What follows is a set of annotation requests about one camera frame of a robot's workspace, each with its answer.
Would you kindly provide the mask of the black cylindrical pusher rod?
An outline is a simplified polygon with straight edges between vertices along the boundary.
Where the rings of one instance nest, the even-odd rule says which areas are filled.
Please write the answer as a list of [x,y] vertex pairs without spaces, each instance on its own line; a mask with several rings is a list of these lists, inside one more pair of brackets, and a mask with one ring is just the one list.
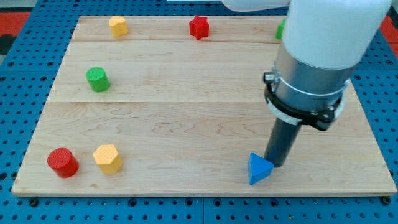
[[264,158],[274,164],[274,167],[281,167],[291,150],[294,141],[300,131],[301,125],[292,125],[277,118],[275,120]]

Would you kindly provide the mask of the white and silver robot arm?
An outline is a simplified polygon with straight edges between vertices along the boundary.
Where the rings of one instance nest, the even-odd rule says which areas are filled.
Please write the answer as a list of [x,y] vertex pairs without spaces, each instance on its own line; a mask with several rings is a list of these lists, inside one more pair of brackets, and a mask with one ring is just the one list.
[[287,6],[282,42],[264,96],[276,121],[264,157],[280,167],[301,126],[327,130],[344,107],[344,91],[391,0],[224,0],[232,11]]

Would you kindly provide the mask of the green block behind arm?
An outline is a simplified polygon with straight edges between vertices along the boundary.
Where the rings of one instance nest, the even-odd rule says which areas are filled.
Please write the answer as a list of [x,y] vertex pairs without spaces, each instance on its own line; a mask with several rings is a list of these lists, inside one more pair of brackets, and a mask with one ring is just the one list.
[[285,22],[286,22],[286,19],[283,19],[279,23],[279,25],[277,26],[277,31],[275,33],[275,38],[277,40],[281,40],[282,39],[282,35],[283,35],[284,27],[285,27]]

